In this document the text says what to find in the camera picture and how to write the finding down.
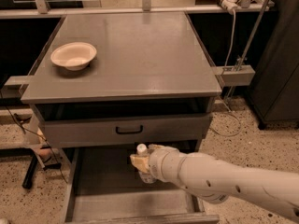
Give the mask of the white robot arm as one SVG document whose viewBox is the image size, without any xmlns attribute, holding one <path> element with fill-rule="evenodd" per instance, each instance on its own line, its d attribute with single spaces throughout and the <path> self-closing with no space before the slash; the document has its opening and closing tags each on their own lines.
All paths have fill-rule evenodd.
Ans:
<svg viewBox="0 0 299 224">
<path fill-rule="evenodd" d="M 201 152 L 140 144 L 132 165 L 151 178 L 174 184 L 209 203 L 236 197 L 299 222 L 299 174 L 242 167 Z"/>
</svg>

